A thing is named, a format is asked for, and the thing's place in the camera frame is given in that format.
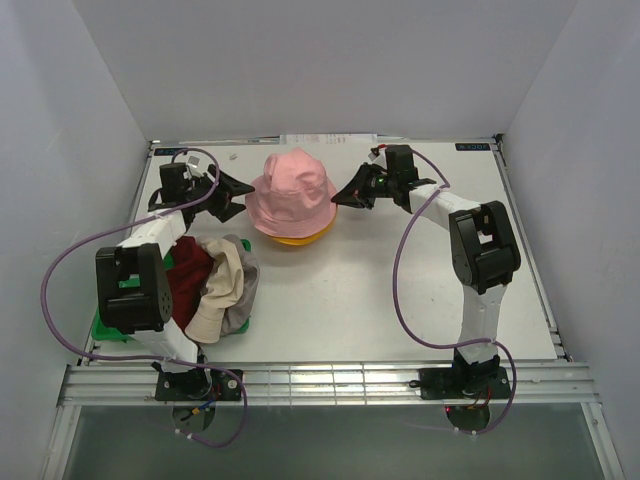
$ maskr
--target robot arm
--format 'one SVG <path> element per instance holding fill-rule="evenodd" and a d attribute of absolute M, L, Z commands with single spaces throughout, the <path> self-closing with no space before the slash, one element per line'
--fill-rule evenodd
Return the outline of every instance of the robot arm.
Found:
<path fill-rule="evenodd" d="M 377 198 L 392 198 L 408 213 L 416 212 L 440 188 L 420 179 L 408 145 L 374 148 L 347 186 L 332 199 L 354 208 L 372 209 Z M 504 205 L 480 204 L 441 192 L 421 214 L 451 237 L 451 258 L 463 285 L 464 308 L 459 342 L 496 338 L 500 304 L 513 272 L 520 268 L 520 253 Z M 453 371 L 460 391 L 479 391 L 496 378 L 500 368 L 492 344 L 455 349 Z"/>
<path fill-rule="evenodd" d="M 212 188 L 216 171 L 205 169 L 198 158 L 160 167 L 162 187 L 151 196 L 149 216 L 155 220 L 141 225 L 116 247 L 96 254 L 98 309 L 102 322 L 144 344 L 154 355 L 189 362 L 198 361 L 198 347 L 171 318 L 173 303 L 163 258 L 191 226 L 196 214 L 208 211 L 226 222 L 244 210 L 233 197 L 252 192 L 250 185 L 220 172 L 218 186 L 206 201 L 162 215 L 169 208 L 204 197 Z M 138 276 L 138 287 L 122 284 Z M 168 364 L 172 371 L 184 367 Z"/>

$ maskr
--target glass panel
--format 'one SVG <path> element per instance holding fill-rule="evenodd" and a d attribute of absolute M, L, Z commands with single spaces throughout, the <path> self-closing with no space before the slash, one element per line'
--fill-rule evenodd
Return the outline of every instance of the glass panel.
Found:
<path fill-rule="evenodd" d="M 222 440 L 240 411 L 219 409 L 203 434 Z M 514 405 L 477 438 L 441 407 L 251 408 L 238 441 L 213 450 L 173 434 L 165 407 L 85 407 L 65 478 L 601 479 L 580 405 Z"/>

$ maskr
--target black label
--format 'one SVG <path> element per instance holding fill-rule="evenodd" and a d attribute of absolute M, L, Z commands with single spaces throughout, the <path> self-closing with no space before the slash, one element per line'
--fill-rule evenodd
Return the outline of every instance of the black label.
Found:
<path fill-rule="evenodd" d="M 459 152 L 486 152 L 491 150 L 488 143 L 456 143 Z"/>
<path fill-rule="evenodd" d="M 171 157 L 178 150 L 182 150 L 182 148 L 156 148 L 153 151 L 153 156 L 154 157 Z"/>

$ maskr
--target white table surface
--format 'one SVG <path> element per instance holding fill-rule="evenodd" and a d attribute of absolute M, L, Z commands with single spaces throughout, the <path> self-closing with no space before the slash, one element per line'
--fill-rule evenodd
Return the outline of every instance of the white table surface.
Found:
<path fill-rule="evenodd" d="M 371 146 L 302 145 L 323 161 L 338 190 L 368 160 Z M 507 204 L 492 152 L 458 152 L 453 143 L 413 142 L 412 146 L 440 167 L 451 182 L 452 192 L 481 203 L 499 200 Z M 270 153 L 287 152 L 293 146 L 204 148 L 216 156 L 223 171 L 250 183 L 261 174 Z M 169 159 L 152 157 L 136 218 L 145 214 L 149 196 L 160 186 L 158 167 Z M 436 178 L 418 158 L 416 165 L 421 176 Z M 209 360 L 449 360 L 451 351 L 431 350 L 414 343 L 400 327 L 393 309 L 391 268 L 409 218 L 392 200 L 378 200 L 373 211 L 340 207 L 336 224 L 325 237 L 305 247 L 287 247 L 255 230 L 246 212 L 225 224 L 206 213 L 199 214 L 188 235 L 234 233 L 247 238 L 261 266 L 251 327 L 243 335 L 224 337 L 215 345 L 205 346 Z M 556 352 L 520 238 L 518 242 L 522 267 L 505 294 L 498 339 L 518 360 L 553 359 Z M 400 300 L 405 318 L 419 337 L 434 343 L 457 340 L 462 321 L 462 287 L 451 266 L 449 234 L 426 219 L 416 223 L 403 253 Z M 105 342 L 101 346 L 105 354 L 140 350 L 135 342 Z"/>

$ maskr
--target dark red cloth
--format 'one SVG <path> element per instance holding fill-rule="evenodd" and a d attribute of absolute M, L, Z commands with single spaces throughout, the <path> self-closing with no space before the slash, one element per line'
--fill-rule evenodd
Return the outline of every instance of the dark red cloth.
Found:
<path fill-rule="evenodd" d="M 193 237 L 180 237 L 171 248 L 174 267 L 167 270 L 173 297 L 173 319 L 184 331 L 200 303 L 200 291 L 211 275 L 213 258 Z"/>

